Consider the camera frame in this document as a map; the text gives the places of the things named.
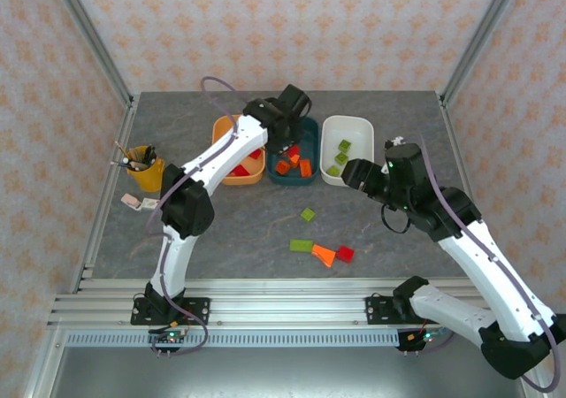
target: orange triangle block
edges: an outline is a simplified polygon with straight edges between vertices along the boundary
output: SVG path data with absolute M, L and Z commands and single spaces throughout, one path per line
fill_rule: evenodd
M 312 247 L 311 253 L 312 255 L 320 259 L 328 268 L 333 266 L 334 257 L 336 256 L 336 252 L 334 252 L 333 250 L 324 248 L 320 245 L 314 245 Z

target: yellow pen holder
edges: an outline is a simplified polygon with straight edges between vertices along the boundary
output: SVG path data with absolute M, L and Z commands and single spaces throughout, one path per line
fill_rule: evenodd
M 138 146 L 135 150 L 138 154 L 143 155 L 146 148 L 147 146 Z M 130 170 L 129 168 L 126 170 L 128 174 L 135 178 L 141 190 L 153 193 L 161 190 L 164 168 L 165 161 L 161 157 L 157 157 L 156 162 L 154 162 L 147 170 L 135 171 Z

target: orange bowl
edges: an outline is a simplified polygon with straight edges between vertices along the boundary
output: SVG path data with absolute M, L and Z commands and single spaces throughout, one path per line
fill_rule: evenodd
M 240 115 L 234 115 L 233 117 L 237 120 Z M 232 128 L 232 121 L 228 117 L 217 119 L 214 123 L 214 127 L 212 128 L 212 143 L 220 140 L 220 137 Z M 240 162 L 240 165 L 249 172 L 249 175 L 237 176 L 234 174 L 228 174 L 222 180 L 222 184 L 226 184 L 227 186 L 245 186 L 257 183 L 260 179 L 262 179 L 262 175 L 264 175 L 265 150 L 262 149 L 262 153 L 258 159 L 254 159 L 253 157 L 244 157 L 244 159 Z

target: light green cube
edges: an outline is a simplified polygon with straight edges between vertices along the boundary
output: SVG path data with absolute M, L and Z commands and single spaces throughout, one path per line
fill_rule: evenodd
M 348 140 L 342 140 L 338 145 L 338 149 L 340 149 L 340 152 L 348 153 L 351 145 L 352 143 L 350 143 Z
M 340 177 L 340 168 L 338 168 L 336 165 L 333 165 L 330 168 L 328 168 L 326 173 L 328 175 L 332 175 L 333 177 Z
M 301 217 L 310 222 L 315 217 L 315 211 L 313 211 L 311 208 L 307 208 L 303 212 L 301 212 Z
M 291 239 L 289 248 L 294 252 L 311 252 L 315 246 L 314 241 L 302 241 L 300 239 Z
M 334 160 L 336 161 L 336 164 L 344 165 L 348 161 L 348 155 L 346 155 L 343 152 L 340 152 L 338 155 L 336 155 Z

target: red block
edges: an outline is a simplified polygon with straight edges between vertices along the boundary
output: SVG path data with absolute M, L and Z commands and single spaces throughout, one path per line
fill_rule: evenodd
M 301 148 L 298 145 L 294 144 L 287 150 L 287 154 L 289 155 L 289 157 L 294 157 L 295 155 L 301 155 Z
M 236 177 L 244 177 L 246 175 L 249 175 L 248 170 L 241 165 L 236 166 L 230 173 L 234 174 Z
M 350 264 L 352 262 L 352 258 L 354 257 L 354 253 L 355 251 L 353 249 L 350 249 L 346 246 L 340 246 L 338 248 L 338 252 L 336 252 L 336 257 L 346 264 Z
M 248 156 L 253 157 L 254 159 L 258 159 L 261 154 L 262 154 L 262 150 L 256 149 L 253 152 L 251 152 Z

